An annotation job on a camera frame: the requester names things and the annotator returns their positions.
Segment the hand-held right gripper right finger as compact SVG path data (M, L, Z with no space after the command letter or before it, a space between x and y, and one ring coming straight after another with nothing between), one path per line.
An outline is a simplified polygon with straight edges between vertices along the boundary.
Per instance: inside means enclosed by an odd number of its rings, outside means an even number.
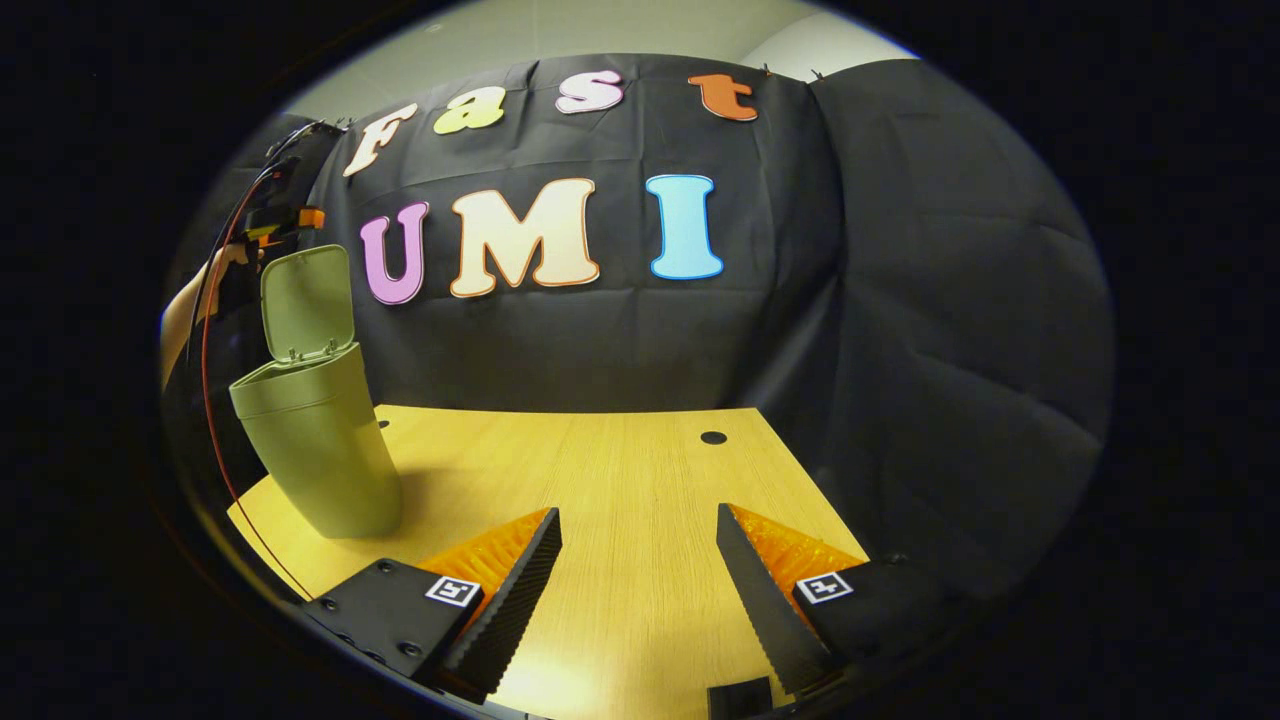
M782 689L878 682L933 650L956 593L902 560L858 557L735 503L716 544Z

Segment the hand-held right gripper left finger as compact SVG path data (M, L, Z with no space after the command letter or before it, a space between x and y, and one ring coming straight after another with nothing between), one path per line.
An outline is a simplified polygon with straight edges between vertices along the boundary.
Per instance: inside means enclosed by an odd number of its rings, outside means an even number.
M302 611L411 682L484 701L521 644L562 543L559 509L540 509L416 565L378 559Z

